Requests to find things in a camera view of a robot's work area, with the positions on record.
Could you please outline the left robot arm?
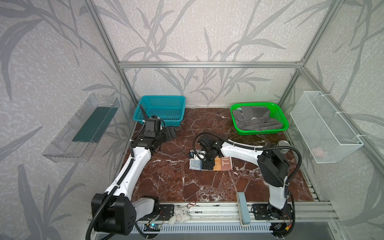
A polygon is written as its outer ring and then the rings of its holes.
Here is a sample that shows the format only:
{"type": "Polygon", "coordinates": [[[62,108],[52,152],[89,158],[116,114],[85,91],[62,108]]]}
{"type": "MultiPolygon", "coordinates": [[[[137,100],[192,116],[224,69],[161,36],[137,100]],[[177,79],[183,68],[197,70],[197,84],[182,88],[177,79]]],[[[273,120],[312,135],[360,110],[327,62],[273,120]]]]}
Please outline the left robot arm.
{"type": "Polygon", "coordinates": [[[130,155],[113,183],[103,194],[95,194],[91,202],[92,220],[85,238],[91,239],[93,231],[104,232],[107,240],[114,235],[129,235],[137,221],[149,214],[158,214],[154,197],[144,197],[132,202],[135,185],[152,155],[163,143],[176,137],[174,127],[165,125],[158,116],[149,117],[143,107],[143,125],[135,138],[130,140],[130,155]]]}

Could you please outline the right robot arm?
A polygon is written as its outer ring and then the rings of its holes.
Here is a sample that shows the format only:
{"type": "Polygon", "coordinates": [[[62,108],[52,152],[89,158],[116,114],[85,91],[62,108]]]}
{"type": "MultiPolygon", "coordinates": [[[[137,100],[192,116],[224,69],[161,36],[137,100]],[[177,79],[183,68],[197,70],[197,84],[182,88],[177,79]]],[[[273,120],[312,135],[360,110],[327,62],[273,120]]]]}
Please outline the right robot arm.
{"type": "Polygon", "coordinates": [[[214,133],[202,132],[193,140],[193,152],[204,167],[212,168],[217,157],[243,160],[259,167],[269,185],[268,211],[274,218],[284,214],[288,202],[288,186],[302,165],[302,155],[291,146],[251,146],[222,138],[214,133]],[[281,150],[297,154],[297,164],[290,172],[290,164],[281,150]]]}

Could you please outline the printed rabbit towel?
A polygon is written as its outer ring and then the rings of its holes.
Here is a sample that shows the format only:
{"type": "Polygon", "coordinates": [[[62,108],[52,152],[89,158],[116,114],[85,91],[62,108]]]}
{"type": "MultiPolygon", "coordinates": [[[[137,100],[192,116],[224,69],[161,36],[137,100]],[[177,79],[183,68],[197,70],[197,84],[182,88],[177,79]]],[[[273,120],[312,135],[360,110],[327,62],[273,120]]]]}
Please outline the printed rabbit towel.
{"type": "Polygon", "coordinates": [[[189,152],[189,160],[189,169],[195,171],[230,171],[233,167],[232,158],[229,157],[216,157],[212,167],[204,166],[193,150],[189,152]]]}

